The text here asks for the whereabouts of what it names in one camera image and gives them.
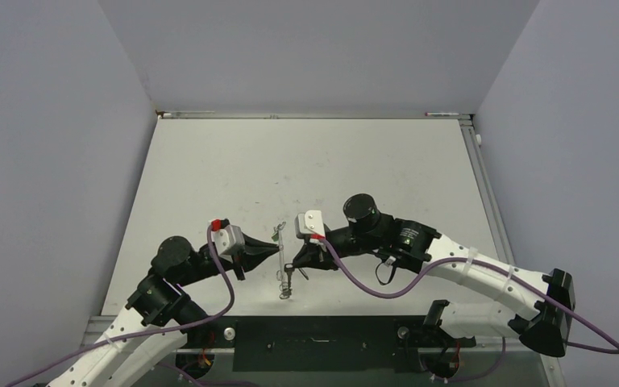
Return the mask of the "key with grey tag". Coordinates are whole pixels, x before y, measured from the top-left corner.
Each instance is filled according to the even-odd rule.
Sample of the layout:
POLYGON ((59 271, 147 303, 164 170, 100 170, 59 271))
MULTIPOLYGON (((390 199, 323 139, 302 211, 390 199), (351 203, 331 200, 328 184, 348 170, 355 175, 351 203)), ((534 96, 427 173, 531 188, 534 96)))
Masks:
POLYGON ((285 287, 287 289, 292 288, 292 277, 295 272, 299 272, 306 281, 309 280, 309 275, 306 273, 306 271, 303 268, 297 268, 293 264, 285 264, 284 265, 284 273, 286 276, 285 287))

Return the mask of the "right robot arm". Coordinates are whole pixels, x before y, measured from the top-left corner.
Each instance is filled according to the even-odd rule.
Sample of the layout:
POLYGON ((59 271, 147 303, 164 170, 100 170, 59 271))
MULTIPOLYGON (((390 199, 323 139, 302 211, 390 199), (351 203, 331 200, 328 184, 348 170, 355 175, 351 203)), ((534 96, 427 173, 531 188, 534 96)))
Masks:
POLYGON ((447 235, 414 220, 381 212, 367 193, 343 205, 347 225, 331 230, 320 210, 307 210, 294 220, 303 247, 292 268, 340 270, 348 280, 376 298, 400 298, 424 277, 450 281, 486 297, 483 303, 432 303, 423 323, 425 338, 434 345, 476 336, 518 339, 545 355, 565 356, 575 309, 573 278, 554 268, 548 273, 518 268, 456 243, 447 235), (404 289, 382 293, 361 283, 343 259, 372 255, 392 271, 404 269, 416 277, 404 289))

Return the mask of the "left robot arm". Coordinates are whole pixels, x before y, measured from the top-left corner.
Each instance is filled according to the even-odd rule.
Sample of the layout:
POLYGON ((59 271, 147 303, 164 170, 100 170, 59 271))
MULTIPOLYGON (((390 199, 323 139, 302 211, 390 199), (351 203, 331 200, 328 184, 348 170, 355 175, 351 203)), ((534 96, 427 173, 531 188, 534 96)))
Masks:
POLYGON ((199 250, 182 236, 158 247, 147 276, 137 285, 113 322, 92 344, 64 357, 71 364, 50 386, 132 386, 170 352, 205 342, 208 332, 235 304, 229 272, 240 281, 246 273, 281 251, 229 231, 209 231, 199 250), (211 277, 224 280, 228 300, 208 314, 185 291, 186 285, 211 277))

